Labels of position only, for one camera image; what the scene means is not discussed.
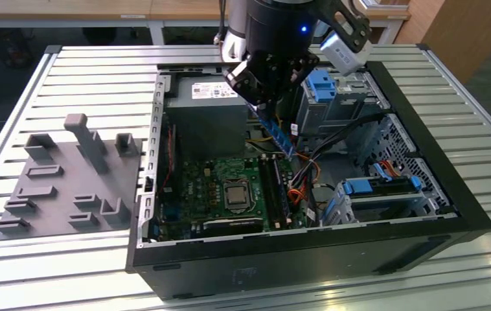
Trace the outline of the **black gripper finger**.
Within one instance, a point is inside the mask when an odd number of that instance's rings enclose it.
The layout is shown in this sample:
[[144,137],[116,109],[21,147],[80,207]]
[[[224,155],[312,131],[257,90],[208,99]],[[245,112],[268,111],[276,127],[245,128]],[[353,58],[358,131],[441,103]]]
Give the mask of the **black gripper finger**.
[[284,84],[281,86],[280,100],[285,100],[294,88],[305,80],[312,70],[317,66],[320,58],[314,54],[302,54],[289,61],[285,69]]
[[224,72],[224,81],[257,113],[274,113],[280,87],[280,57],[252,53]]

